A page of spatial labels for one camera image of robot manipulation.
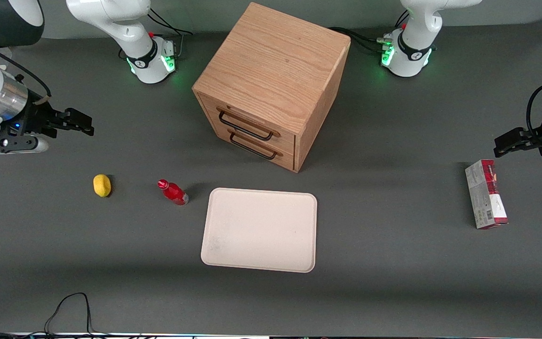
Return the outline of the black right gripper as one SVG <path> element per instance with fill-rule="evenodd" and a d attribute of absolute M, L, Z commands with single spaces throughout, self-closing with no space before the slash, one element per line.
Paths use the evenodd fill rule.
<path fill-rule="evenodd" d="M 21 122 L 19 130 L 22 134 L 39 134 L 56 138 L 59 129 L 79 131 L 89 137 L 95 133 L 90 116 L 73 108 L 67 108 L 64 112 L 54 112 L 48 102 L 35 105 L 28 101 L 18 120 Z"/>

